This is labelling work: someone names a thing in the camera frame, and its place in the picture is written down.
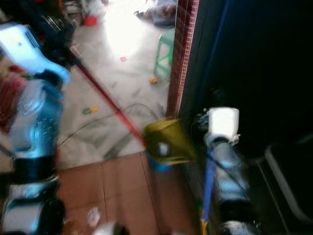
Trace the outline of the red handled broom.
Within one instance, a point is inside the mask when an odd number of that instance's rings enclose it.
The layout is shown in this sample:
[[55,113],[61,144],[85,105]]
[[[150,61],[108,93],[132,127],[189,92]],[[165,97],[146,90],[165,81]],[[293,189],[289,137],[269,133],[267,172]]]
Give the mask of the red handled broom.
[[74,46],[69,48],[69,53],[72,56],[72,60],[74,61],[74,65],[76,68],[82,73],[85,77],[85,80],[95,89],[97,94],[108,104],[110,109],[114,112],[114,114],[119,118],[119,120],[127,127],[129,132],[134,136],[137,141],[143,145],[145,149],[147,149],[148,144],[143,138],[142,134],[135,127],[134,123],[127,116],[127,114],[119,107],[118,103],[114,101],[111,97],[111,94],[108,92],[106,88],[104,88],[98,78],[93,74],[93,72],[87,67],[87,64],[83,62],[80,54]]

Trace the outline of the yellow dustpan with blue handle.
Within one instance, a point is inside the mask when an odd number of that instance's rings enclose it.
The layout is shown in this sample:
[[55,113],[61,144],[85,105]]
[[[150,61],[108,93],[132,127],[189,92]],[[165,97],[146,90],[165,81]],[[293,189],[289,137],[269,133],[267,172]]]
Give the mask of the yellow dustpan with blue handle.
[[215,188],[215,164],[197,148],[186,133],[179,119],[165,119],[150,123],[143,128],[143,138],[147,144],[145,154],[150,167],[150,177],[158,181],[159,174],[166,173],[175,165],[203,163],[201,205],[199,207],[200,235],[210,235],[209,221]]

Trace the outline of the red plastic tub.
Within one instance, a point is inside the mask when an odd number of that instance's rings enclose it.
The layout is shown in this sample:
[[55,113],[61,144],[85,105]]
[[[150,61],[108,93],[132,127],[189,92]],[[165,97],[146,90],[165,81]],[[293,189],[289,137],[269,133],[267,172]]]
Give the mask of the red plastic tub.
[[94,25],[97,25],[98,23],[99,23],[98,16],[86,15],[82,21],[82,24],[87,25],[87,26],[94,26]]

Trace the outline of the small yellow green toy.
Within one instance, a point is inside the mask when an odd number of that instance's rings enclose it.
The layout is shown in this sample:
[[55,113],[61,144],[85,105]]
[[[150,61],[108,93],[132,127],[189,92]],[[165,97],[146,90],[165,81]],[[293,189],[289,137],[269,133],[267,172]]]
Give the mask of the small yellow green toy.
[[98,106],[96,105],[92,105],[90,107],[87,107],[87,108],[83,108],[82,110],[82,114],[84,114],[85,116],[89,115],[89,114],[92,114],[94,112],[98,112]]

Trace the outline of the dark red lattice basket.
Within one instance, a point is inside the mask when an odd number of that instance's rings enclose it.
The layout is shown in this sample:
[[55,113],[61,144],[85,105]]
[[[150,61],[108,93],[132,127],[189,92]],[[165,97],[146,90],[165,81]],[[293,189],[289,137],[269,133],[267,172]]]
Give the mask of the dark red lattice basket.
[[9,72],[0,79],[0,129],[7,134],[13,123],[16,105],[24,85],[24,78],[17,72]]

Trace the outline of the green plastic stool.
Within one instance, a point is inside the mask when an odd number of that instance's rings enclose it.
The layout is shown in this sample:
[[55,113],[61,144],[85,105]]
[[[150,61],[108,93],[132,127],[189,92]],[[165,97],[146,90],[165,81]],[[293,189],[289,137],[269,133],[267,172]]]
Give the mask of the green plastic stool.
[[174,58],[174,38],[174,29],[164,31],[159,37],[154,65],[154,76],[157,80],[165,80],[170,76]]

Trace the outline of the light blue plush seat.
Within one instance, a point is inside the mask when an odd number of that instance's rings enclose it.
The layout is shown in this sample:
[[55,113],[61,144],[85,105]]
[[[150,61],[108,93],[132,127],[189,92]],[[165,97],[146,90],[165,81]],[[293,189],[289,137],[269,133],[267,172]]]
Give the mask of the light blue plush seat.
[[145,11],[135,11],[139,20],[152,23],[160,28],[173,28],[176,23],[178,0],[155,0],[151,7]]

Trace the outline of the red brick pillar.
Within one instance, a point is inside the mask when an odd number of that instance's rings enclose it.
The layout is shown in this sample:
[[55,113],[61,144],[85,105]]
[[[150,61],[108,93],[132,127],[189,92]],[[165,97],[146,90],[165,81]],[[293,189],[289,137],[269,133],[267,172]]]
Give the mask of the red brick pillar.
[[179,116],[200,1],[178,0],[170,85],[166,106],[166,116],[168,118],[177,118]]

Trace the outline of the white paper scrap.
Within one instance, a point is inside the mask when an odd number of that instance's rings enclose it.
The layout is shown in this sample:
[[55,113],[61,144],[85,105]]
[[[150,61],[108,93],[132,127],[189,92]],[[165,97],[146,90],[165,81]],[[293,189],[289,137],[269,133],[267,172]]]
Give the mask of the white paper scrap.
[[87,225],[90,228],[96,228],[98,226],[101,219],[101,213],[99,207],[93,207],[88,211],[87,214]]

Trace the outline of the black plastic bin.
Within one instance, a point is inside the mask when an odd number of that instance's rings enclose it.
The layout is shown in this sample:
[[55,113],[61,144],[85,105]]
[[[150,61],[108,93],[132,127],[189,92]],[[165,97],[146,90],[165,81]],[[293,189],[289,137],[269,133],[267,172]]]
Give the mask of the black plastic bin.
[[291,213],[313,226],[313,141],[269,145],[265,159]]

